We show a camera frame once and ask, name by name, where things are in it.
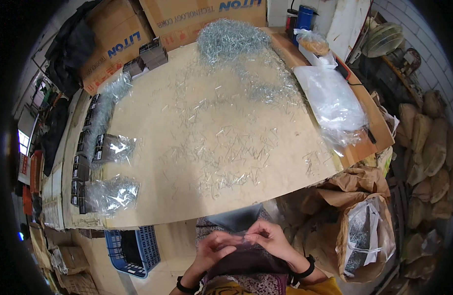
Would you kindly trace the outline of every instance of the blue thermos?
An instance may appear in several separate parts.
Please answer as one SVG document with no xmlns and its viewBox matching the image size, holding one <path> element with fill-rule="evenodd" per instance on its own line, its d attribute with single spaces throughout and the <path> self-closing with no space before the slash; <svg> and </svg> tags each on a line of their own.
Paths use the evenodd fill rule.
<svg viewBox="0 0 453 295">
<path fill-rule="evenodd" d="M 312 25 L 312 17 L 313 8 L 305 5 L 300 5 L 299 12 L 297 14 L 297 22 L 295 23 L 295 28 L 310 30 L 310 26 Z M 299 43 L 297 42 L 297 35 L 294 35 L 292 43 L 297 47 L 299 46 Z"/>
</svg>

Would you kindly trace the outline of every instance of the floor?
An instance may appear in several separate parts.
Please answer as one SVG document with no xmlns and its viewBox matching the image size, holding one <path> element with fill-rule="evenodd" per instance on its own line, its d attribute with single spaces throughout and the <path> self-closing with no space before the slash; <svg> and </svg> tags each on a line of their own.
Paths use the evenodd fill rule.
<svg viewBox="0 0 453 295">
<path fill-rule="evenodd" d="M 263 204 L 272 219 L 281 224 L 284 219 L 277 210 L 276 202 L 269 200 Z M 195 222 L 188 220 L 155 225 L 161 262 L 149 272 L 146 279 L 118 272 L 107 255 L 104 238 L 88 239 L 77 230 L 71 232 L 74 244 L 84 250 L 100 294 L 167 295 L 176 286 L 177 277 L 182 276 L 195 259 Z M 386 270 L 390 269 L 391 264 L 388 263 Z M 386 270 L 376 280 L 365 284 L 345 283 L 339 279 L 337 282 L 343 294 L 368 295 L 383 280 Z"/>
</svg>

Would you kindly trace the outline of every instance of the blue plastic basket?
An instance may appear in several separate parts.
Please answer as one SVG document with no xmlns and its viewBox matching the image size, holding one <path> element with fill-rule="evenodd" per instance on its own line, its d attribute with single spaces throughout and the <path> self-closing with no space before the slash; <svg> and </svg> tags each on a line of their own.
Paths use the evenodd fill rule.
<svg viewBox="0 0 453 295">
<path fill-rule="evenodd" d="M 107 244 L 108 256 L 110 257 L 112 265 L 118 271 L 126 272 L 137 278 L 145 279 L 148 276 L 149 271 L 161 261 L 158 244 L 156 244 L 154 227 L 152 225 L 140 227 L 140 230 L 135 231 L 135 235 L 143 265 L 127 263 L 123 259 L 123 255 L 120 250 L 122 236 L 119 230 L 105 231 L 105 242 Z"/>
</svg>

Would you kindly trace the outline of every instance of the black bracelet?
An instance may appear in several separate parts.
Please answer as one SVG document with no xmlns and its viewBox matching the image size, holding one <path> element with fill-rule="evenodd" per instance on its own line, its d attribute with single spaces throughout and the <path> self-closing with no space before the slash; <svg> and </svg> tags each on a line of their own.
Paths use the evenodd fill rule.
<svg viewBox="0 0 453 295">
<path fill-rule="evenodd" d="M 190 288 L 186 288 L 186 287 L 182 286 L 181 280 L 182 280 L 182 276 L 177 277 L 177 289 L 179 289 L 179 291 L 181 291 L 183 293 L 187 293 L 187 294 L 195 294 L 196 292 L 198 292 L 200 290 L 200 283 L 198 283 L 197 286 L 195 286 L 194 288 L 190 289 Z"/>
<path fill-rule="evenodd" d="M 307 269 L 303 273 L 294 273 L 294 278 L 295 279 L 297 279 L 297 280 L 303 279 L 303 278 L 308 277 L 309 275 L 311 275 L 313 273 L 313 270 L 315 269 L 315 259 L 312 257 L 312 255 L 309 255 L 307 257 L 307 260 L 310 262 L 309 269 Z"/>
</svg>

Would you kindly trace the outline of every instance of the yellow clothing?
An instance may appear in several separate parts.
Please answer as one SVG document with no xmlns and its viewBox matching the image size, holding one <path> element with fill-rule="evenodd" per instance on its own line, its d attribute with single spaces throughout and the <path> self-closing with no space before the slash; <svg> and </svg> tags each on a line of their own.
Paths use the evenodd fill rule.
<svg viewBox="0 0 453 295">
<path fill-rule="evenodd" d="M 228 281 L 219 286 L 208 288 L 206 295 L 256 295 L 245 291 L 243 287 L 236 282 Z M 286 295 L 342 295 L 340 288 L 336 284 L 335 278 L 331 277 L 328 280 L 311 286 L 300 285 L 298 289 L 286 287 Z"/>
</svg>

